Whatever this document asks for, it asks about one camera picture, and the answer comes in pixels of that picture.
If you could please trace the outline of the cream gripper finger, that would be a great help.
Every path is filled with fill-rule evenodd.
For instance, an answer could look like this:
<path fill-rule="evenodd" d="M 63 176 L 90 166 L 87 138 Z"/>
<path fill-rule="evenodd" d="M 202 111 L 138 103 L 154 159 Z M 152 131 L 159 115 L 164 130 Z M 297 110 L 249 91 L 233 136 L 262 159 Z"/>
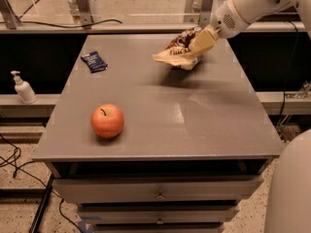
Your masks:
<path fill-rule="evenodd" d="M 210 50 L 219 40 L 220 29 L 207 25 L 189 45 L 190 53 L 199 56 Z"/>

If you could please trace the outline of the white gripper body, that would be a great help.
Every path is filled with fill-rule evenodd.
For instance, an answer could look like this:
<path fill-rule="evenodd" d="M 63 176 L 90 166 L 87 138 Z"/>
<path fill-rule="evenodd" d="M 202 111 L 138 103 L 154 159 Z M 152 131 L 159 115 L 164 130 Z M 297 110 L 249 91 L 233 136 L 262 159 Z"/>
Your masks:
<path fill-rule="evenodd" d="M 236 36 L 250 25 L 247 20 L 247 3 L 243 0 L 224 1 L 212 14 L 210 24 L 220 38 Z"/>

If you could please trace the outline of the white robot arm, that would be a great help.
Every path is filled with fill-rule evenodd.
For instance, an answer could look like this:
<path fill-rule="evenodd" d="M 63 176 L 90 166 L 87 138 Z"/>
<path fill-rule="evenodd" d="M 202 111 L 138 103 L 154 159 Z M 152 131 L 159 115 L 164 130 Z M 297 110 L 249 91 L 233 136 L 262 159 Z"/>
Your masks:
<path fill-rule="evenodd" d="M 311 0 L 226 0 L 191 42 L 196 55 L 231 38 L 258 19 L 293 6 L 311 37 Z M 283 149 L 271 180 L 264 233 L 311 233 L 311 131 Z"/>

